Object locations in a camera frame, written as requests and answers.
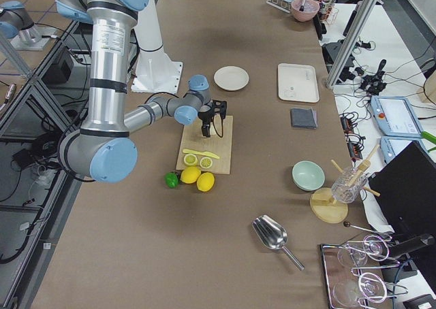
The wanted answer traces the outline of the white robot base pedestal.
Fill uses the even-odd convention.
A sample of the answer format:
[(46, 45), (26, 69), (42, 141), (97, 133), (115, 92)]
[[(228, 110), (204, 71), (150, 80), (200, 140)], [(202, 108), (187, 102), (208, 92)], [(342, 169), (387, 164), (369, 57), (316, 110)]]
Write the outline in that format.
[(138, 24), (134, 30), (140, 54), (131, 90), (137, 93), (176, 94), (183, 64), (172, 61), (164, 50), (155, 0), (148, 0), (146, 7), (138, 13)]

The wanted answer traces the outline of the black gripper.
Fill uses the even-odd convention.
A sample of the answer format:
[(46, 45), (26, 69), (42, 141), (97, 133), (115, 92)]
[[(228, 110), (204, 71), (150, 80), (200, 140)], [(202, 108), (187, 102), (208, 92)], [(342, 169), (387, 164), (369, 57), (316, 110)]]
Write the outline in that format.
[(222, 120), (225, 119), (227, 111), (227, 101), (211, 99), (211, 101), (205, 106), (205, 111), (198, 112), (198, 118), (202, 121), (202, 136), (211, 137), (211, 123), (213, 121), (213, 117), (214, 115), (219, 114)]

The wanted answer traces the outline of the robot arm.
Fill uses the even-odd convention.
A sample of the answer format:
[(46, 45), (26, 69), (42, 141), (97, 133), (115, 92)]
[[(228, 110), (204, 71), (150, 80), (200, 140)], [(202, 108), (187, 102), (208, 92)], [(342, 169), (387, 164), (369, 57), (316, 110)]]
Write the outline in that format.
[(176, 92), (182, 65), (164, 52), (155, 0), (56, 0), (58, 12), (93, 27), (88, 114), (58, 145), (62, 168), (81, 182), (115, 183), (134, 169), (138, 150), (130, 134), (169, 116), (182, 125), (224, 113), (208, 80), (194, 75)]

